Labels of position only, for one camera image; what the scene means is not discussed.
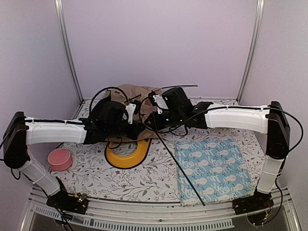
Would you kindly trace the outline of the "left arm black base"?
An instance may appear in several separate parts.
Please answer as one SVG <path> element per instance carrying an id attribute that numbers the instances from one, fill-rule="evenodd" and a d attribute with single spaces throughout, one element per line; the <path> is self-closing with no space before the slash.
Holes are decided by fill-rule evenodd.
<path id="1" fill-rule="evenodd" d="M 53 196 L 48 196 L 46 204 L 58 210 L 86 214 L 89 201 L 85 194 L 69 194 L 65 191 L 59 191 Z"/>

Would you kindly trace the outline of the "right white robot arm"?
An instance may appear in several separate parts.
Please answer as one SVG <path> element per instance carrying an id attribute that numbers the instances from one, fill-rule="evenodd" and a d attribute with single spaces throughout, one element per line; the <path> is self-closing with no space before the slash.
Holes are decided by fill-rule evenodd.
<path id="1" fill-rule="evenodd" d="M 162 94 L 149 93 L 156 111 L 145 120 L 145 125 L 159 132 L 167 128 L 236 128 L 267 135 L 266 159 L 256 191 L 269 194 L 289 154 L 290 126 L 281 104 L 272 101 L 262 106 L 229 106 L 213 102 L 193 105 L 181 87 Z"/>

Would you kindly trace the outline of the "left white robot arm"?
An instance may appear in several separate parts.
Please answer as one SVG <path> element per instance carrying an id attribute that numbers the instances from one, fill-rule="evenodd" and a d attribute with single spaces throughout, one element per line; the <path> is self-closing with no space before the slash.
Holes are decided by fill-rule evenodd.
<path id="1" fill-rule="evenodd" d="M 64 193 L 59 180 L 46 172 L 45 168 L 30 154 L 27 147 L 40 143 L 72 142 L 96 144 L 110 138 L 137 140 L 145 129 L 134 120 L 137 112 L 135 103 L 99 101 L 89 106 L 89 116 L 75 120 L 35 119 L 17 112 L 7 127 L 1 148 L 1 159 L 10 169 L 17 169 L 48 196 Z"/>

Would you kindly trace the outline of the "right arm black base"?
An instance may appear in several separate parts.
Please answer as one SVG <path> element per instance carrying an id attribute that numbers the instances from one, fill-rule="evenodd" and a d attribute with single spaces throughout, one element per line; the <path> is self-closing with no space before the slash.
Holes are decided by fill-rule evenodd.
<path id="1" fill-rule="evenodd" d="M 255 191 L 253 195 L 237 198 L 232 201 L 232 208 L 236 215 L 248 214 L 247 220 L 254 226 L 264 225 L 267 221 L 274 202 L 271 193 L 264 194 Z"/>

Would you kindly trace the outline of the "beige fabric pet tent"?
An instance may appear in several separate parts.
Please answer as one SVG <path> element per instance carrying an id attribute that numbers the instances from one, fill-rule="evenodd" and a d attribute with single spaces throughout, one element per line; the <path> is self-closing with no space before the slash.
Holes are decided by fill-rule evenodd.
<path id="1" fill-rule="evenodd" d="M 149 87 L 149 86 L 137 86 L 132 84 L 122 84 L 118 86 L 119 89 L 123 90 L 126 94 L 127 98 L 129 99 L 129 103 L 136 104 L 136 112 L 137 114 L 133 116 L 134 122 L 140 122 L 140 117 L 144 122 L 146 118 L 154 111 L 156 111 L 156 107 L 152 106 L 150 100 L 147 98 L 148 95 L 158 87 Z M 161 94 L 162 91 L 154 92 L 155 94 Z M 125 96 L 120 90 L 111 89 L 107 90 L 102 98 L 109 97 L 112 101 L 124 103 L 126 101 Z M 123 142 L 133 142 L 133 141 L 140 141 L 144 139 L 157 139 L 156 134 L 149 129 L 143 130 L 137 137 L 137 139 L 130 139 L 125 136 L 121 136 Z"/>

